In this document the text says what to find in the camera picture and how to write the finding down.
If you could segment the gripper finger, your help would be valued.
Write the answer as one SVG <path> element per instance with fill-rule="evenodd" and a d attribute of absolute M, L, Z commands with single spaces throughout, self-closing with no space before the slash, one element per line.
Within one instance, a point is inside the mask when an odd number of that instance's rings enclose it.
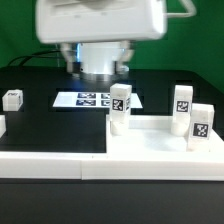
<path fill-rule="evenodd" d="M 75 47 L 71 43 L 62 43 L 60 51 L 66 62 L 66 70 L 70 74 L 78 74 L 80 63 L 77 61 Z"/>
<path fill-rule="evenodd" d="M 130 41 L 121 41 L 119 47 L 119 55 L 115 61 L 115 71 L 117 73 L 127 73 L 129 67 L 127 63 L 131 60 L 134 55 L 134 49 Z"/>

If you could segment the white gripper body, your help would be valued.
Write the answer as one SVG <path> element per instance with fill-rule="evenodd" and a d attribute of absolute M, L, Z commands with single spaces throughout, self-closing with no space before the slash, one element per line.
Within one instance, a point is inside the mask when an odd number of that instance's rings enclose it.
<path fill-rule="evenodd" d="M 160 39 L 165 0 L 37 0 L 36 33 L 43 43 Z"/>

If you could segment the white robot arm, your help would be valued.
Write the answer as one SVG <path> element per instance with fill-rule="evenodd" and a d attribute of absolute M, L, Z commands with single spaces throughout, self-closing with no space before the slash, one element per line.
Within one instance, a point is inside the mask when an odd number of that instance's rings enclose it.
<path fill-rule="evenodd" d="M 67 71 L 108 80 L 128 71 L 131 43 L 156 40 L 167 30 L 165 0 L 37 0 L 36 33 L 58 44 Z"/>

